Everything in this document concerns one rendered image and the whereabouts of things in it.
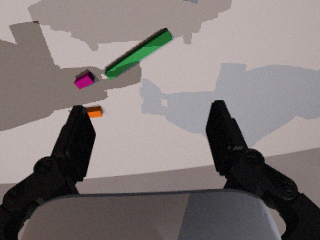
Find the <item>magenta block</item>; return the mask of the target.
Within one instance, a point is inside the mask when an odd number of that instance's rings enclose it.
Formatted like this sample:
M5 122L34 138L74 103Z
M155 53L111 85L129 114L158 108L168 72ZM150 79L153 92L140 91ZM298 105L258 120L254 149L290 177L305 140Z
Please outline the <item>magenta block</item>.
M76 78L74 84L79 88L82 89L92 83L94 83L95 77L93 74L89 71L80 77Z

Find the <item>orange block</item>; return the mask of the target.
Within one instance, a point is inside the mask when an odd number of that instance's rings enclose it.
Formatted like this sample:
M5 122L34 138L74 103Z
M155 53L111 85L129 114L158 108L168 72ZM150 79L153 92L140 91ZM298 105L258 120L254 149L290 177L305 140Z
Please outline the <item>orange block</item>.
M103 115L103 110L101 106L87 107L86 110L90 118L102 117Z

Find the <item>dark green rod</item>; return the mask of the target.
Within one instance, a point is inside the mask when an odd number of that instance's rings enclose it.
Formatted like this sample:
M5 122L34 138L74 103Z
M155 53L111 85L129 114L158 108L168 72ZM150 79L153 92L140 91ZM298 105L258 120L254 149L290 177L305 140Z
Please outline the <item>dark green rod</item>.
M105 70L105 75L112 80L132 65L136 64L158 48L162 47L169 41L173 40L168 29L165 28L140 46L126 54L124 57L119 59L117 62L112 64Z

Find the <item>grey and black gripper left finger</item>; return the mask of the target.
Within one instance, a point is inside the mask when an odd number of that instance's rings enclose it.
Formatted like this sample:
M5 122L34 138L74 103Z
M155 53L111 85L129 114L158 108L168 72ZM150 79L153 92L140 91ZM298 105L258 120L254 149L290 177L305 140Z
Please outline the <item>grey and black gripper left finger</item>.
M73 106L51 155L39 159L33 173L4 195L0 205L0 240L18 240L24 222L41 203L79 194L75 185L86 177L95 137L86 108Z

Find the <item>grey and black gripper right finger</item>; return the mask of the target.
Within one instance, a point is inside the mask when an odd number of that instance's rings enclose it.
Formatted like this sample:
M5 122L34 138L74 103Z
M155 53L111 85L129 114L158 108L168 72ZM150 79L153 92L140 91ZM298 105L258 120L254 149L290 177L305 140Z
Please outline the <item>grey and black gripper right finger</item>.
M248 149L224 100L212 102L206 135L216 171L227 179L223 189L255 194L275 209L286 224L282 240L320 240L320 208L292 179L267 165L259 151Z

